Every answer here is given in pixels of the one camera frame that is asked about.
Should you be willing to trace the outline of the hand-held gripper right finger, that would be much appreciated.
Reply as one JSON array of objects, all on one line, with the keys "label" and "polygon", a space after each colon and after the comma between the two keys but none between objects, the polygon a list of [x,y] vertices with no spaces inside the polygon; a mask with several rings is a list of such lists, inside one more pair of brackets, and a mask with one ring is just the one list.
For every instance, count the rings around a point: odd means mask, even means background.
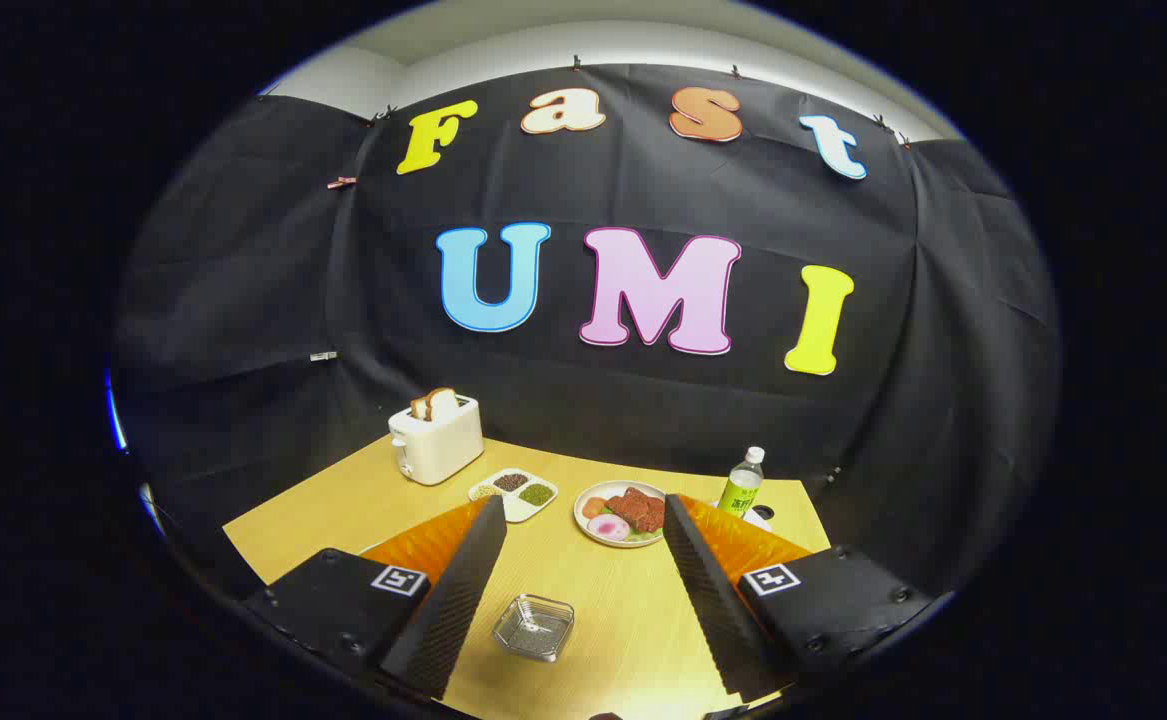
[{"label": "hand-held gripper right finger", "polygon": [[934,600],[844,544],[813,552],[707,503],[664,536],[724,687],[752,702],[839,685],[931,618]]}]

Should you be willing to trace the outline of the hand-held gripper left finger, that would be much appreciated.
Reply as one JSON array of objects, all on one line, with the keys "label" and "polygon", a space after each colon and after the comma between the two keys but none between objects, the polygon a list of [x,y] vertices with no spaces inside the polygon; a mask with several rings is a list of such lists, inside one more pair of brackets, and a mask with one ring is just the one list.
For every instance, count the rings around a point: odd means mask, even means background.
[{"label": "hand-held gripper left finger", "polygon": [[317,551],[244,604],[350,681],[441,700],[505,537],[487,496],[362,555]]}]

